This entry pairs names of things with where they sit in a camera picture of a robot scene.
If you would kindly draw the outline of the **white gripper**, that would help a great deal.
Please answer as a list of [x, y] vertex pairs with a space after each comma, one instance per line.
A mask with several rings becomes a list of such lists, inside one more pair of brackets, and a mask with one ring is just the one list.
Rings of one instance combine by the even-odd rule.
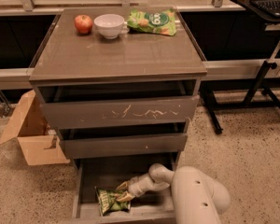
[[117, 201], [120, 203], [129, 202], [134, 197], [140, 197], [147, 192], [147, 182], [141, 176], [136, 176], [129, 181], [124, 181], [116, 187], [116, 190], [128, 190], [118, 196]]

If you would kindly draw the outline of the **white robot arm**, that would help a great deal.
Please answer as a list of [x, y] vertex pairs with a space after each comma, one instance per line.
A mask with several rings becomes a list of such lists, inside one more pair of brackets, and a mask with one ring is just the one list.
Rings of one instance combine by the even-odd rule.
[[159, 163], [152, 164], [144, 175], [124, 181], [118, 190], [119, 202], [130, 201], [148, 191], [171, 189], [177, 224], [221, 224], [219, 215], [231, 205], [228, 190], [202, 171], [183, 166], [171, 171]]

